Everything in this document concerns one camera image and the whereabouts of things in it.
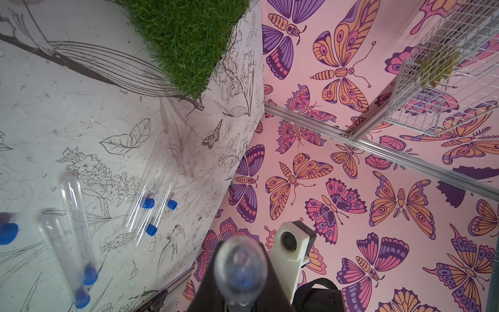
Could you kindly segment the test tube blue stopper two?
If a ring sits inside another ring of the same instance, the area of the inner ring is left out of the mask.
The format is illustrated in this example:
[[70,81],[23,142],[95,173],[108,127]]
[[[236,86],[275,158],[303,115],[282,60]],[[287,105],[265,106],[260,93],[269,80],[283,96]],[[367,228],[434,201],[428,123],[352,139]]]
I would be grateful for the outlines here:
[[72,230],[78,246],[79,264],[83,273],[83,283],[86,286],[95,284],[98,280],[97,261],[88,230],[87,215],[83,202],[81,185],[74,171],[66,171],[61,178],[62,198],[68,212]]

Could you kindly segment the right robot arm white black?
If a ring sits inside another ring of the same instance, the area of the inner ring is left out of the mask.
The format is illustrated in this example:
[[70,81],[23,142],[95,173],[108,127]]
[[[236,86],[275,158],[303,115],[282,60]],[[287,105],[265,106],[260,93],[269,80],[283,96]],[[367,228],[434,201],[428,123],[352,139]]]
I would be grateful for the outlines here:
[[345,312],[342,292],[327,278],[318,278],[297,288],[292,307],[298,312]]

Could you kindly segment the clear test tube one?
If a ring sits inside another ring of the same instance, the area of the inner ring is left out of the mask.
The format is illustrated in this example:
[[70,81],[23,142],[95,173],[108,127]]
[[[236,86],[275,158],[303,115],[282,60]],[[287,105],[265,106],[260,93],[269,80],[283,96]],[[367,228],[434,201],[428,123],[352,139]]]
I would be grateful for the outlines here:
[[174,184],[178,177],[178,164],[175,157],[169,156],[157,163],[152,179],[145,184],[147,192],[141,195],[137,214],[137,232],[135,246],[140,246],[143,238],[148,235],[154,237],[160,227],[163,214],[166,210],[175,210],[178,206],[172,200]]
[[[159,188],[165,180],[166,169],[170,159],[168,144],[170,138],[162,132],[157,137],[153,151],[148,159],[146,168],[142,172],[139,188],[132,201],[130,212],[127,216],[125,227],[129,233],[141,234],[143,229],[147,227],[153,210],[159,202]],[[155,200],[155,206],[152,209],[143,209],[142,204],[147,198]]]

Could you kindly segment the test tube blue stopper three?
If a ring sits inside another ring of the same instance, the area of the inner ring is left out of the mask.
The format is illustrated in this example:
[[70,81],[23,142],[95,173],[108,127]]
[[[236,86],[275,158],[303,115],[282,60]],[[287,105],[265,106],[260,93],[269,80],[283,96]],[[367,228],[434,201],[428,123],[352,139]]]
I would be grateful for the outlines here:
[[251,311],[263,292],[268,261],[260,244],[248,237],[223,242],[214,259],[214,279],[225,311]]

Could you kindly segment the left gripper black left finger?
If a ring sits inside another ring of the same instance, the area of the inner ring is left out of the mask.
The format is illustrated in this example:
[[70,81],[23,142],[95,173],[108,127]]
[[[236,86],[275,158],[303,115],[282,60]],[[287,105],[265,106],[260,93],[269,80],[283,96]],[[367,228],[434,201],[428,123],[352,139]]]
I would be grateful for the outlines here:
[[200,283],[197,295],[189,305],[187,312],[225,312],[225,300],[218,290],[214,277],[215,259],[224,244],[225,241],[218,243],[206,274]]

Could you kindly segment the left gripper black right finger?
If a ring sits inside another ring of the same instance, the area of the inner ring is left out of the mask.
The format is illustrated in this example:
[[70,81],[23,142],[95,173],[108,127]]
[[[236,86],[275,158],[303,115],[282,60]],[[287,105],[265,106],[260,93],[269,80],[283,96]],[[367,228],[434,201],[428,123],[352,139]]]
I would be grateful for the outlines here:
[[262,290],[262,293],[259,295],[255,304],[253,305],[253,311],[256,312],[295,311],[295,309],[291,306],[289,300],[287,299],[281,288],[278,277],[272,266],[270,258],[266,252],[265,246],[262,243],[259,243],[259,247],[263,251],[265,259],[267,261],[268,273],[264,289]]

